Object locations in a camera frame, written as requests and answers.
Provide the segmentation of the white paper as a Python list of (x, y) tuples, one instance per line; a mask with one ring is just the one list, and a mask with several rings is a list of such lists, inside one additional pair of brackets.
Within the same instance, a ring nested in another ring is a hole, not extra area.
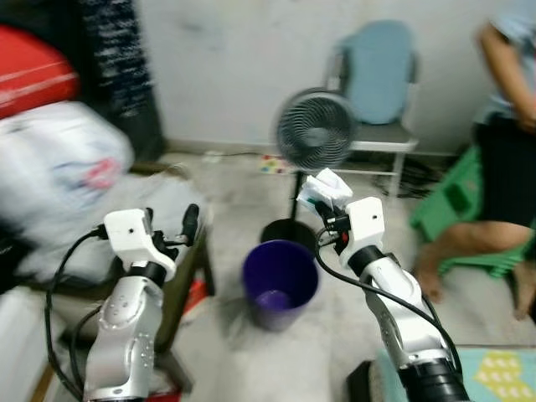
[(306, 175), (299, 184), (295, 200), (319, 219), (332, 219), (352, 202), (353, 191), (332, 169)]

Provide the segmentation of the brown wooden stool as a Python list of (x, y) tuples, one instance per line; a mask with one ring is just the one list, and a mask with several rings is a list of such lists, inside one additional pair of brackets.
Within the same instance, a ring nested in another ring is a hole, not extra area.
[(212, 222), (210, 203), (200, 203), (199, 210), (198, 238), (191, 251), (180, 257), (175, 278), (163, 287), (163, 318), (156, 336), (156, 370), (165, 374), (172, 386), (183, 394), (191, 394), (194, 379), (180, 363), (173, 351), (173, 344), (183, 325), (185, 303), (190, 299), (191, 288), (198, 278), (204, 280), (210, 297), (217, 294), (209, 253)]

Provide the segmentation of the red white box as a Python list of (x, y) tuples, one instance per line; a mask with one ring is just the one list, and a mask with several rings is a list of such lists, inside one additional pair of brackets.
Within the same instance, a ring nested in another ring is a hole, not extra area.
[(202, 278), (195, 278), (188, 288), (188, 297), (185, 300), (180, 324), (192, 324), (202, 313), (210, 298), (206, 282)]

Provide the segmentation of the purple plastic waste bin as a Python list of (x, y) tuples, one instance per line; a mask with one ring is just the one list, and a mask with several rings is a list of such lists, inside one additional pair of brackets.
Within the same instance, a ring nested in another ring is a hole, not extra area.
[(267, 332), (284, 332), (317, 294), (318, 265), (306, 246), (266, 241), (245, 257), (241, 282), (253, 322)]

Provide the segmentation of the white printed plastic bag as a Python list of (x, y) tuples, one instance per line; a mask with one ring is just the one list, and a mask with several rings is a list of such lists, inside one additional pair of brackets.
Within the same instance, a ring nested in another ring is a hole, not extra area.
[(16, 275), (51, 279), (133, 161), (126, 134), (81, 102), (0, 119), (0, 229), (30, 245)]

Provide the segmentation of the green plastic stool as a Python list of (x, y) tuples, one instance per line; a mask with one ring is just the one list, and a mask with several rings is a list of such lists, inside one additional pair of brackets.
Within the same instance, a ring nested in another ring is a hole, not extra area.
[[(432, 241), (449, 226), (477, 219), (482, 211), (482, 175), (480, 175), (479, 148), (472, 146), (463, 153), (441, 181), (426, 195), (410, 216), (410, 226), (425, 240)], [(531, 245), (498, 254), (479, 254), (451, 258), (441, 263), (439, 272), (453, 268), (472, 267), (485, 269), (493, 278), (503, 278), (526, 258)]]

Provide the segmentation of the black printed hanging cloth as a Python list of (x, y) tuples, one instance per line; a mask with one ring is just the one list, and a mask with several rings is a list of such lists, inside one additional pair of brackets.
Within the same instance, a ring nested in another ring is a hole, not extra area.
[(129, 138), (135, 160), (156, 161), (166, 150), (154, 80), (135, 0), (78, 0), (108, 118)]

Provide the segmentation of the person in blue shirt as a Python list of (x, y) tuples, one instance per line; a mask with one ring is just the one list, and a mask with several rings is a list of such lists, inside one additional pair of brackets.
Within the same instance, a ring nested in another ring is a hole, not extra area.
[(424, 295), (440, 302), (440, 265), (451, 258), (519, 249), (533, 237), (536, 212), (536, 0), (512, 0), (477, 35), (495, 84), (475, 118), (482, 209), (477, 219), (445, 229), (422, 246), (415, 276)]

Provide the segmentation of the blue grey metal chair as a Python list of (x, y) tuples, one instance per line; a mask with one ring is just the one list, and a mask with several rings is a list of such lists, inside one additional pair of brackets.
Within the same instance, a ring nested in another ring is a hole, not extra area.
[(351, 149), (394, 156), (390, 171), (367, 174), (389, 178), (386, 193), (399, 198), (406, 156), (419, 144), (407, 121), (418, 85), (412, 30), (399, 20), (365, 23), (338, 42), (326, 84), (340, 91), (355, 115)]

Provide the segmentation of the red storage bag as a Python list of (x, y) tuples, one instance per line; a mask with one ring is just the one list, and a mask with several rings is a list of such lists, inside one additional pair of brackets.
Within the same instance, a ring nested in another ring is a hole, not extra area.
[(78, 75), (57, 49), (30, 32), (0, 24), (0, 119), (76, 99)]

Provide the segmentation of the teal mat with colourful shapes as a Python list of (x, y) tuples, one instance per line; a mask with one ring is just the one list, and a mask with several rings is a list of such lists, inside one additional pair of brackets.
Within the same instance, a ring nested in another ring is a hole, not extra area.
[[(460, 346), (458, 353), (472, 402), (536, 402), (535, 348)], [(409, 402), (386, 352), (370, 361), (365, 383), (368, 402)]]

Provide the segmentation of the grey pedestal fan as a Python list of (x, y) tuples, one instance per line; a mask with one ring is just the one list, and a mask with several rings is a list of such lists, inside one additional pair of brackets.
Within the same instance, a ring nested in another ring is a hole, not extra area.
[(291, 210), (287, 218), (264, 227), (260, 242), (287, 240), (309, 250), (317, 245), (313, 229), (297, 218), (297, 198), (309, 173), (335, 168), (348, 158), (355, 133), (351, 107), (337, 92), (311, 88), (284, 102), (276, 119), (275, 143), (294, 175)]

